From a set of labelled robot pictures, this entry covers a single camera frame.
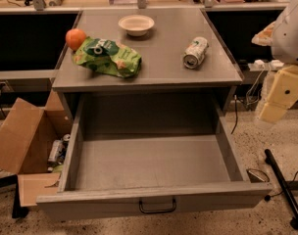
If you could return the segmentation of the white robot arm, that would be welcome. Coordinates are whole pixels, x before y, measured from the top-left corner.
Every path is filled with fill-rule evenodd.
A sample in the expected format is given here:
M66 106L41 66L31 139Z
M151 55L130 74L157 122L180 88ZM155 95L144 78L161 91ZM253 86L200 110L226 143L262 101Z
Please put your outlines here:
M272 55L283 63L277 72L269 71L255 111L255 123L272 127L298 101L298 0L288 6L252 42L270 46Z

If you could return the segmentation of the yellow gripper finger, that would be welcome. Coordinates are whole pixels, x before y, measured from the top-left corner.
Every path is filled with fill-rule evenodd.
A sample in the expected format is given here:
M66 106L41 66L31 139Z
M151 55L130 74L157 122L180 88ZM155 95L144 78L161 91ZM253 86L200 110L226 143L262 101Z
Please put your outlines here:
M259 121L274 124L298 101L298 66L291 65L275 73L271 88L262 98Z

